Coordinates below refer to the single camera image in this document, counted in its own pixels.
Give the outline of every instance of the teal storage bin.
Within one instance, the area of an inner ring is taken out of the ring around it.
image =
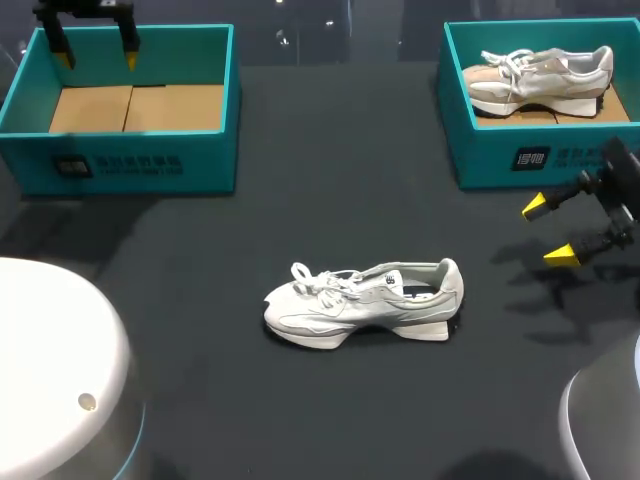
[[[585,52],[602,45],[613,49],[613,85],[629,123],[478,126],[462,70],[484,63],[482,50],[508,54],[557,47]],[[460,187],[556,186],[583,169],[597,169],[601,148],[613,136],[633,151],[640,149],[639,59],[640,24],[635,18],[446,23],[437,95]],[[535,163],[519,168],[518,159]]]
[[[240,83],[232,25],[138,27],[131,72],[117,27],[66,28],[74,70],[35,30],[0,111],[0,155],[25,195],[234,189]],[[224,85],[219,130],[50,134],[63,87]]]

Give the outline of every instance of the white sneaker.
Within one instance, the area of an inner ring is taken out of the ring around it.
[[[295,281],[265,298],[264,319],[282,338],[311,348],[338,347],[351,332],[379,325],[404,338],[443,341],[464,285],[458,266],[383,263],[364,272],[343,270],[314,277],[294,263]],[[339,275],[351,273],[349,278]]]
[[[613,51],[571,53],[516,50],[509,55],[482,52],[488,65],[463,71],[471,104],[480,113],[507,117],[525,105],[541,105],[578,117],[595,117],[599,97],[611,83]]]

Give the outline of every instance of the shoelace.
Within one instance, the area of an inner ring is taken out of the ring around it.
[[[350,273],[351,277],[345,279],[338,276],[344,273]],[[305,265],[296,262],[291,267],[291,274],[297,284],[305,289],[303,293],[316,295],[324,308],[333,307],[342,297],[352,299],[360,297],[356,281],[361,280],[362,277],[357,270],[322,272],[314,277]]]
[[[500,75],[510,79],[511,91],[509,92],[509,97],[507,98],[507,103],[509,103],[511,101],[513,87],[515,86],[518,79],[522,77],[522,73],[528,70],[527,64],[531,60],[533,51],[522,48],[520,50],[516,50],[515,52],[511,52],[508,55],[496,55],[495,53],[482,51],[481,55],[489,65],[498,67]]]

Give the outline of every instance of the logo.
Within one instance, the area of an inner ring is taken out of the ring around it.
[[[54,155],[53,164],[58,173],[69,178],[91,178],[93,174],[84,155]]]
[[[525,170],[542,170],[549,158],[549,147],[526,147],[516,152],[511,170],[521,172]]]

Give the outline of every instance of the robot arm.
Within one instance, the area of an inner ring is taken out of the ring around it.
[[[129,70],[135,68],[140,37],[133,20],[132,3],[121,0],[38,0],[33,13],[42,22],[51,53],[70,69],[75,67],[76,60],[58,20],[58,13],[67,13],[76,18],[112,18],[120,28]]]
[[[631,232],[640,219],[640,161],[617,137],[606,144],[603,153],[605,165],[596,174],[583,170],[572,185],[538,193],[522,211],[524,218],[532,221],[585,192],[596,196],[611,219],[604,232],[584,236],[545,255],[545,262],[552,267],[584,265],[614,246],[624,248],[633,243]]]

